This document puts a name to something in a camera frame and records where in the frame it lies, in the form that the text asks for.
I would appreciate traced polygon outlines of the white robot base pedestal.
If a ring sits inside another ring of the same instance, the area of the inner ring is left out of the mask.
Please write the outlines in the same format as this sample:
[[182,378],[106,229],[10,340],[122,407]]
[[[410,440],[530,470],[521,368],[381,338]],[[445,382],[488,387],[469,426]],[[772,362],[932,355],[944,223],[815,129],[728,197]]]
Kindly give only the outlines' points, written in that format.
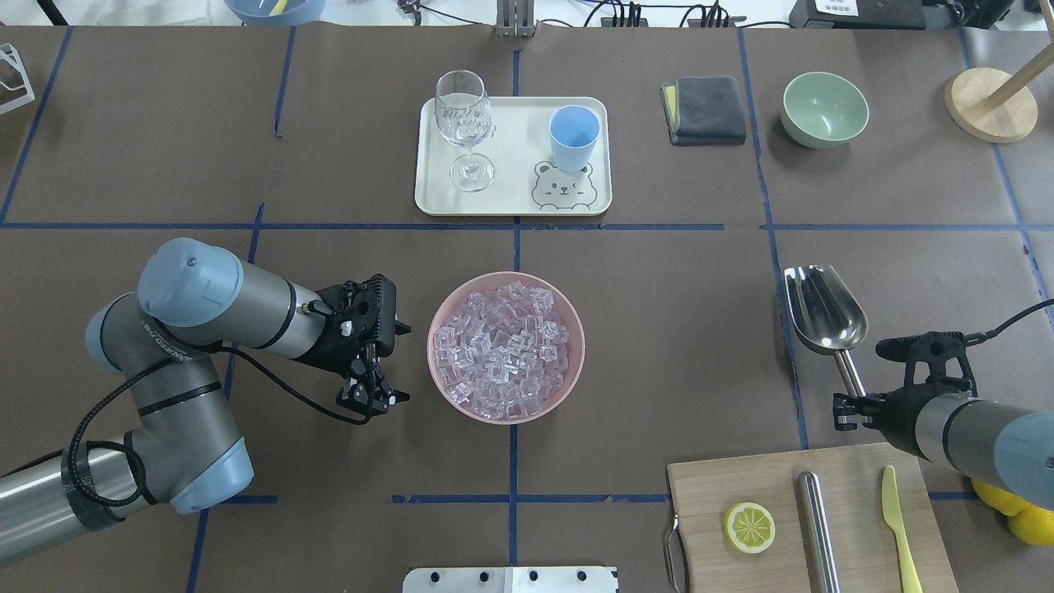
[[403,592],[618,592],[618,570],[604,566],[419,567]]

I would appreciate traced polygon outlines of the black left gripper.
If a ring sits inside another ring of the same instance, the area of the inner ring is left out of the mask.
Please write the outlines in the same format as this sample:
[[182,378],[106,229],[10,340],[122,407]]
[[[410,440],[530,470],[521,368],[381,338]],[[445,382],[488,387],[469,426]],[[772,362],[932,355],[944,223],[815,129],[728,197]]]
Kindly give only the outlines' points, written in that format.
[[300,312],[323,320],[319,337],[297,357],[305,365],[345,378],[336,404],[357,414],[385,414],[411,395],[385,378],[380,358],[391,356],[396,335],[412,327],[396,315],[398,289],[384,275],[320,290]]

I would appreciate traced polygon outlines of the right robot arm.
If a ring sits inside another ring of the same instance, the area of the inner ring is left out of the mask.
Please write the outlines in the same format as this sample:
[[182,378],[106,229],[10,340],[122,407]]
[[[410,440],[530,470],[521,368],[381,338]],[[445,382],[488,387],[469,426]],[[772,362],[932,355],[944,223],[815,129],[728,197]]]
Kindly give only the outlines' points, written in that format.
[[903,386],[833,395],[833,421],[838,431],[876,429],[897,450],[1050,510],[1052,413],[977,397],[965,349],[981,341],[981,334],[928,333],[879,342],[878,356],[906,364]]

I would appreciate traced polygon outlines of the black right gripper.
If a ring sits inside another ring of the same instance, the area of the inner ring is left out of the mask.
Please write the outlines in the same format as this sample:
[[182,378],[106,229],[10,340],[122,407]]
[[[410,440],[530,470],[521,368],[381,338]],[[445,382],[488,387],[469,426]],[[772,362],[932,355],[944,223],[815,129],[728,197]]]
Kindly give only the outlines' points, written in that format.
[[848,432],[865,424],[877,429],[889,444],[912,455],[924,455],[922,438],[917,435],[922,410],[941,395],[952,395],[954,400],[976,397],[977,384],[965,349],[987,340],[987,333],[933,331],[880,341],[874,347],[878,356],[906,364],[903,386],[891,393],[870,393],[860,408],[853,395],[833,394],[833,428]]

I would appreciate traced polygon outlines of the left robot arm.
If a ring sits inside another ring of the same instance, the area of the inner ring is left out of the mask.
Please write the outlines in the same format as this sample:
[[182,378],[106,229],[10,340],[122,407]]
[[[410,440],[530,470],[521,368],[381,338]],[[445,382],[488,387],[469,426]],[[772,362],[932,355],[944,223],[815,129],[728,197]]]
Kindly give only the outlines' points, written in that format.
[[182,515],[240,494],[254,470],[213,363],[250,350],[340,376],[340,421],[365,424],[409,398],[380,359],[409,333],[384,275],[317,292],[223,248],[173,239],[148,260],[135,292],[91,319],[91,357],[124,377],[142,420],[121,437],[69,444],[2,478],[2,564],[105,530],[151,505]]

